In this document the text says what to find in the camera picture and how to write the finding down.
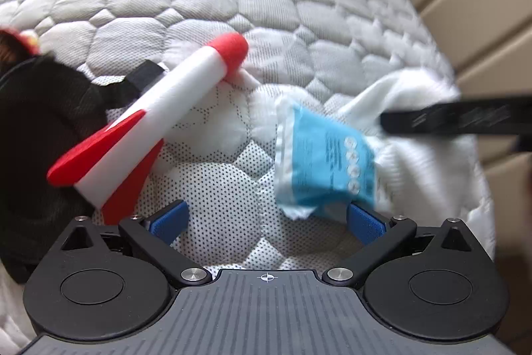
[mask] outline blue plastic bag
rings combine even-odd
[[[274,185],[286,216],[326,217],[321,206],[332,202],[356,201],[373,209],[374,155],[364,136],[287,97],[280,97],[276,108]]]

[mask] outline red rocket fin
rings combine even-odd
[[[46,178],[54,187],[69,187],[83,178],[94,166],[135,124],[146,114],[145,110],[138,110],[113,128],[107,126],[78,143],[63,154],[48,170]]]
[[[163,146],[163,140],[157,142],[150,152],[137,164],[123,183],[114,191],[102,207],[103,221],[106,225],[117,225],[124,217],[131,216],[138,196],[150,169]]]

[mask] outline black circular pad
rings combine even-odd
[[[431,304],[450,305],[471,295],[471,283],[463,275],[444,269],[420,272],[410,279],[410,290]]]
[[[100,246],[51,251],[33,272],[24,305],[37,333],[108,340],[153,321],[170,288],[155,266]]]
[[[76,304],[103,304],[116,298],[124,289],[124,280],[105,269],[75,272],[63,280],[61,293]]]
[[[506,313],[508,295],[482,254],[436,248],[392,260],[369,275],[364,298],[379,320],[422,340],[488,334]]]

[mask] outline black bag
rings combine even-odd
[[[48,169],[106,126],[107,109],[129,105],[161,72],[145,61],[123,81],[99,86],[52,57],[0,65],[0,259],[15,281],[27,281],[73,217],[94,212],[73,187],[50,186]]]

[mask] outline white quilted mattress cover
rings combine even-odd
[[[276,206],[277,96],[334,117],[405,66],[452,80],[409,0],[0,0],[0,25],[34,29],[44,51],[98,83],[143,59],[171,69],[221,33],[244,34],[244,74],[220,83],[168,134],[137,204],[148,215],[186,200],[190,226],[174,246],[212,271],[321,272],[357,248],[344,225],[291,221]],[[102,222],[99,213],[94,220]]]

